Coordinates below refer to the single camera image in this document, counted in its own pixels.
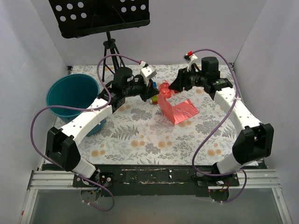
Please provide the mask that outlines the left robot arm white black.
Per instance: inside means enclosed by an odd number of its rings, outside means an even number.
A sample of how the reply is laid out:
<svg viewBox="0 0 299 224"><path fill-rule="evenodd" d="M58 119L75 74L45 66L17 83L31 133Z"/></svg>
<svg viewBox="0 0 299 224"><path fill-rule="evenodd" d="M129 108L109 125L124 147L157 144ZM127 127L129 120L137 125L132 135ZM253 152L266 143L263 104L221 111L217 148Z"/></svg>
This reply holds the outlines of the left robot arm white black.
<svg viewBox="0 0 299 224"><path fill-rule="evenodd" d="M96 167L81 157L78 146L82 139L102 120L120 108L127 97L140 96L146 101L159 93L153 85L157 74L151 66L143 67L140 74L133 76L128 67L119 68L112 81L89 106L68 124L57 129L51 128L47 134L46 156L57 163L63 170L83 176L83 181L90 187L99 183Z"/></svg>

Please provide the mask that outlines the red plastic trash bag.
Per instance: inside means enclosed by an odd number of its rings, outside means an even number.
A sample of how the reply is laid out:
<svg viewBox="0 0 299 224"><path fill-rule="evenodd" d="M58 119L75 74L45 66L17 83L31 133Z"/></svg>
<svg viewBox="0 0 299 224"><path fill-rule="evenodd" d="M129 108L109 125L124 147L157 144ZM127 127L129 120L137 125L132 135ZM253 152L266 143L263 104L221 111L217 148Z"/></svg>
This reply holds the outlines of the red plastic trash bag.
<svg viewBox="0 0 299 224"><path fill-rule="evenodd" d="M174 125L177 125L187 119L199 114L199 110L187 99L177 105L172 105L168 99L177 94L176 91L169 89L170 84L163 82L159 85L159 94L157 95L157 102L161 112L170 120Z"/></svg>

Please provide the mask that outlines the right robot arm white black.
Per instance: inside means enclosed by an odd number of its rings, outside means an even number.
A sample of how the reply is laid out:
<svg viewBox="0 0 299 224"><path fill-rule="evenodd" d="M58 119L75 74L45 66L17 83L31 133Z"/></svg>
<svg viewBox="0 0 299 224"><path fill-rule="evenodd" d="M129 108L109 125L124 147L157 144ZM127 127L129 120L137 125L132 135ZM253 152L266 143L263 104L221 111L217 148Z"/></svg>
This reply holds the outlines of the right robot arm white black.
<svg viewBox="0 0 299 224"><path fill-rule="evenodd" d="M204 57L201 68L196 65L198 58L185 55L188 66L178 71L177 78L169 89L182 92L192 87L202 87L226 113L225 119L230 119L238 134L232 147L232 153L212 166L211 172L196 169L198 174L211 177L216 185L227 182L228 177L242 167L270 156L274 128L257 119L239 99L237 85L227 78L221 78L219 61L216 57Z"/></svg>

